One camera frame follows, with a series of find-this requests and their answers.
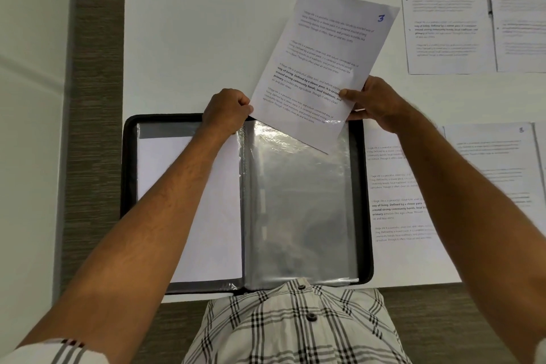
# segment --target white paper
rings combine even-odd
[[[410,74],[495,72],[488,0],[402,0]]]
[[[138,198],[176,160],[191,137],[138,141]],[[220,149],[171,282],[242,277],[239,144],[232,135]]]
[[[252,117],[327,153],[362,89],[399,8],[361,0],[297,0],[263,71]]]
[[[395,134],[364,121],[373,245],[369,287],[460,282]]]
[[[538,157],[542,168],[542,185],[546,187],[546,121],[535,123],[535,138],[537,140]]]
[[[500,72],[546,72],[546,0],[491,0]]]
[[[464,124],[444,128],[453,147],[545,233],[546,201],[531,123]]]

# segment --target plaid shirt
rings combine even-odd
[[[411,364],[377,289],[305,279],[209,302],[183,364],[204,362]]]

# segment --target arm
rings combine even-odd
[[[131,361],[180,260],[212,163],[250,112],[237,90],[212,97],[186,149],[92,251],[22,346],[72,338],[111,364]]]
[[[362,92],[350,118],[373,118],[396,133],[430,217],[468,292],[512,353],[532,362],[546,337],[546,238],[470,165],[434,125],[381,78]]]

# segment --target person's right arm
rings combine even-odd
[[[396,133],[434,227],[481,313],[521,362],[546,337],[546,238],[469,164],[421,112],[381,78],[362,92],[350,119],[372,118]]]

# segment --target wall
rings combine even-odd
[[[53,296],[70,2],[0,0],[0,356]]]

